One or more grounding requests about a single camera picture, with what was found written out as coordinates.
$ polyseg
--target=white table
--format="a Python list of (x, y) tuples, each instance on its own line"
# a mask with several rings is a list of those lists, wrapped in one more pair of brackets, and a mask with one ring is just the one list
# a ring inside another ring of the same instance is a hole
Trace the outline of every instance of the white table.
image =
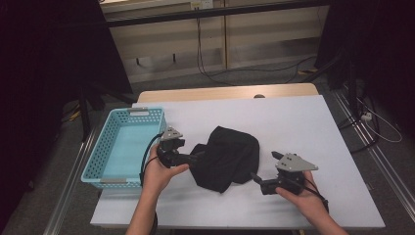
[[(140, 103), (162, 106), (168, 125), (184, 134), (190, 153), (206, 143), (221, 125), (247, 132), (259, 141), (258, 175), (275, 177), (271, 151), (296, 153), (319, 166), (313, 175), (329, 200), (330, 214), (344, 228), (384, 227), (346, 144), (322, 96), (246, 100)], [(103, 191), (91, 223), (127, 226), (140, 190)], [(174, 177), (162, 192), (157, 213), (160, 228), (302, 229), (311, 225), (278, 195), (263, 196), (250, 181), (219, 194), (196, 185), (190, 171)]]

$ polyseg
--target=hand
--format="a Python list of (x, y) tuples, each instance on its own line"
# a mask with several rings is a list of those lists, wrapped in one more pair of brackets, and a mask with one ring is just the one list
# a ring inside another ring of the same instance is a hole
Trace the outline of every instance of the hand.
[[(310, 171), (304, 172), (305, 179), (309, 180), (312, 184), (316, 185), (314, 183), (312, 174)], [(307, 180), (305, 180), (305, 187), (308, 187), (314, 191), (317, 191), (314, 186), (309, 183)], [(281, 197), (287, 199), (291, 203), (297, 206), (297, 208), (300, 210), (302, 215), (304, 215), (308, 221), (310, 218), (314, 218), (317, 216), (322, 215), (328, 215), (326, 209), (324, 208), (323, 203), (321, 202), (321, 199), (318, 198), (316, 195), (308, 192), (307, 190), (302, 190), (302, 192), (298, 195), (295, 195), (283, 188), (276, 188), (275, 190)]]
[(182, 164), (172, 168), (165, 167), (159, 159), (155, 159), (157, 158), (158, 146), (159, 144), (154, 145), (150, 151), (143, 186), (143, 192), (150, 192), (156, 196), (161, 193), (174, 175), (177, 175), (189, 168), (188, 164)]
[[(316, 184), (312, 178), (310, 171), (304, 172), (305, 184), (304, 186), (317, 191)], [(275, 191), (281, 195), (281, 197), (287, 199), (291, 203), (297, 206), (302, 215), (310, 222), (317, 230), (322, 234), (347, 234), (337, 222), (330, 217), (329, 213), (324, 208), (323, 202), (316, 195), (310, 193), (307, 190), (302, 190), (298, 195), (291, 193), (283, 188), (276, 188)]]

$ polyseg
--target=black cloth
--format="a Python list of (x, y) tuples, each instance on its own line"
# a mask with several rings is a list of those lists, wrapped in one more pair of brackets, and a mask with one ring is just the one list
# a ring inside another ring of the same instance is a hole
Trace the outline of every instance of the black cloth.
[(250, 134), (218, 126), (207, 144), (198, 144), (192, 155), (199, 155), (196, 167), (190, 170), (196, 183), (219, 193), (225, 192), (232, 182), (243, 184), (257, 173), (259, 143)]

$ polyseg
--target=blue basket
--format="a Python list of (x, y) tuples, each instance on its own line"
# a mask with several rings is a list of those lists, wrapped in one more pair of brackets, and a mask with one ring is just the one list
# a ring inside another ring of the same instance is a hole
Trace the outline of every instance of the blue basket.
[(140, 187), (144, 152), (165, 128), (162, 108), (112, 110), (83, 170), (82, 182), (97, 188)]

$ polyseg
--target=basket handle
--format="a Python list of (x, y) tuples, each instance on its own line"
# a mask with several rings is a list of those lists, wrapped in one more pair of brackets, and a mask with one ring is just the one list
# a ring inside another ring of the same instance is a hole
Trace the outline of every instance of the basket handle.
[(150, 114), (147, 107), (127, 108), (127, 111), (131, 116), (147, 116)]

